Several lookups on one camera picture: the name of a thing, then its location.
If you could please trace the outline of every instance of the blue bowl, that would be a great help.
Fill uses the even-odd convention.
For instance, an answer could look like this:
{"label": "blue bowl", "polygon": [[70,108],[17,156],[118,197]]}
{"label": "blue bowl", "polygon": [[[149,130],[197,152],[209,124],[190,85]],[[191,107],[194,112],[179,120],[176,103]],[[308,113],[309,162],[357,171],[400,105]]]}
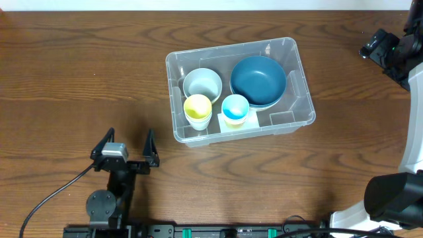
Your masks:
{"label": "blue bowl", "polygon": [[282,98],[286,74],[278,62],[251,56],[233,68],[230,85],[232,92],[243,95],[252,107],[265,108]]}

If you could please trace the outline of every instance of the clear plastic storage bin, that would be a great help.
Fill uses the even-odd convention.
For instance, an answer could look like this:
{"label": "clear plastic storage bin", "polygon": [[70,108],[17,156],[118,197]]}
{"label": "clear plastic storage bin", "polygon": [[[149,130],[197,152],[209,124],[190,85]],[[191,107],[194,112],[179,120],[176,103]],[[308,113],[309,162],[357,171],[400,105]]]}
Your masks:
{"label": "clear plastic storage bin", "polygon": [[[287,87],[282,99],[273,107],[256,112],[258,128],[221,133],[217,115],[221,104],[231,94],[229,81],[235,65],[249,56],[266,56],[276,60],[287,76]],[[223,83],[222,94],[213,104],[213,116],[207,129],[196,131],[185,119],[182,105],[186,100],[182,84],[188,73],[200,67],[214,70]],[[189,147],[255,136],[278,135],[296,131],[315,121],[303,66],[295,40],[289,37],[259,42],[218,46],[198,50],[173,52],[166,57],[169,96],[171,98],[173,135]]]}

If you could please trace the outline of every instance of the white paper cup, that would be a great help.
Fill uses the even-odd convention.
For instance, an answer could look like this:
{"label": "white paper cup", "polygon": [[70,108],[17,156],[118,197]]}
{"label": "white paper cup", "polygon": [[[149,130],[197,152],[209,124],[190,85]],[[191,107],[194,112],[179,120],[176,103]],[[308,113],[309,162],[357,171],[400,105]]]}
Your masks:
{"label": "white paper cup", "polygon": [[191,71],[184,79],[184,94],[188,98],[191,95],[204,95],[213,104],[222,93],[222,80],[211,69],[199,68]]}
{"label": "white paper cup", "polygon": [[204,120],[203,122],[191,121],[188,115],[186,114],[185,114],[185,118],[187,119],[187,121],[190,123],[190,125],[192,126],[194,130],[202,131],[202,130],[205,130],[209,126],[210,120],[212,119],[212,114],[210,113],[207,119]]}

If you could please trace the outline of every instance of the wood grain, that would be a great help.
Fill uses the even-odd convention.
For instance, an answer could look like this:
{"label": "wood grain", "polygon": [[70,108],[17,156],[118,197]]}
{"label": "wood grain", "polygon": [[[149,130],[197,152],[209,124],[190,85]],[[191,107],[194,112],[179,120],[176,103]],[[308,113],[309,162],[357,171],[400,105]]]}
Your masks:
{"label": "wood grain", "polygon": [[[111,126],[132,159],[147,130],[156,133],[162,163],[137,179],[140,221],[281,223],[359,202],[369,179],[397,171],[410,99],[358,50],[378,28],[400,35],[405,20],[400,11],[3,13],[0,237],[16,237],[28,212],[90,163]],[[195,149],[175,141],[168,53],[284,36],[298,43],[314,124]],[[26,237],[87,223],[85,200],[107,177],[89,172],[57,195]]]}

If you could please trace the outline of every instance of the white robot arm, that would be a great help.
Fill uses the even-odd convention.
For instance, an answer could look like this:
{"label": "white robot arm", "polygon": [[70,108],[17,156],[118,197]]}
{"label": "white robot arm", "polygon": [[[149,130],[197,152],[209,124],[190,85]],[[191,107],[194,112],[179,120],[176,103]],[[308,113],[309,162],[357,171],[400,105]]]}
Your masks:
{"label": "white robot arm", "polygon": [[410,122],[407,144],[399,172],[416,174],[423,171],[423,63],[412,69],[408,75],[411,93]]}
{"label": "white robot arm", "polygon": [[[331,215],[330,228],[373,231],[423,227],[423,1],[415,0],[398,39],[378,30],[360,55],[372,59],[384,73],[411,93],[410,121],[399,174],[373,178],[364,200]],[[335,238],[351,235],[331,233]]]}
{"label": "white robot arm", "polygon": [[[408,83],[411,93],[410,122],[408,138],[399,172],[417,174],[423,171],[423,63],[409,73]],[[335,212],[330,217],[331,228],[348,228],[372,231],[379,227],[390,230],[402,229],[397,223],[372,221],[364,208],[364,201],[358,202],[347,210]],[[347,238],[348,234],[332,233],[335,238]]]}

